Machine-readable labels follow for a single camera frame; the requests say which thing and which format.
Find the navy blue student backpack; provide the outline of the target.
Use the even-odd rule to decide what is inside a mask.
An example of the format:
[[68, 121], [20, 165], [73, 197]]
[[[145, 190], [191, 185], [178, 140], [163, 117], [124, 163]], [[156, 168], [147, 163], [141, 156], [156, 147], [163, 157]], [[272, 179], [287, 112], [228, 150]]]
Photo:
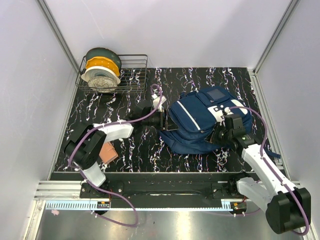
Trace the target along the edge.
[[[229, 107], [233, 114], [222, 119]], [[201, 88], [182, 94], [168, 109], [170, 118], [178, 125], [177, 130], [160, 130], [159, 135], [171, 151], [179, 155], [208, 154], [220, 148], [242, 153], [244, 148], [259, 141], [252, 134], [252, 110], [244, 108], [228, 90], [220, 86]], [[234, 130], [234, 146], [209, 143], [209, 135], [216, 123], [231, 122]]]

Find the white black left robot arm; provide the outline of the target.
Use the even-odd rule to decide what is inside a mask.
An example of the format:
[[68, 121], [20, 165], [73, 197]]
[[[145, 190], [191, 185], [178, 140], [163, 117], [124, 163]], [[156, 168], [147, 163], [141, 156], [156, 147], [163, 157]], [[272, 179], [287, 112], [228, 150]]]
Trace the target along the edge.
[[69, 137], [64, 154], [68, 165], [77, 169], [91, 185], [90, 192], [97, 198], [108, 193], [107, 177], [98, 159], [112, 161], [118, 157], [111, 142], [128, 139], [139, 127], [151, 126], [167, 130], [172, 122], [168, 110], [163, 107], [166, 97], [156, 97], [152, 102], [143, 101], [125, 119], [110, 123], [81, 122]]

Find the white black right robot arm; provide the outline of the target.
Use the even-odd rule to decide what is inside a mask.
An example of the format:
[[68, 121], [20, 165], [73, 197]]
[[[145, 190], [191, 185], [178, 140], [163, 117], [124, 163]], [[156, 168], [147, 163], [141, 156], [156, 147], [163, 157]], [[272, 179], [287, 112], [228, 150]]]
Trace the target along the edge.
[[250, 199], [265, 214], [270, 228], [276, 234], [304, 228], [309, 232], [311, 223], [311, 194], [306, 188], [298, 188], [272, 162], [263, 146], [246, 133], [243, 119], [229, 114], [218, 121], [210, 136], [210, 142], [227, 145], [235, 151], [258, 176], [259, 185], [248, 173], [237, 173], [227, 185], [228, 195]]

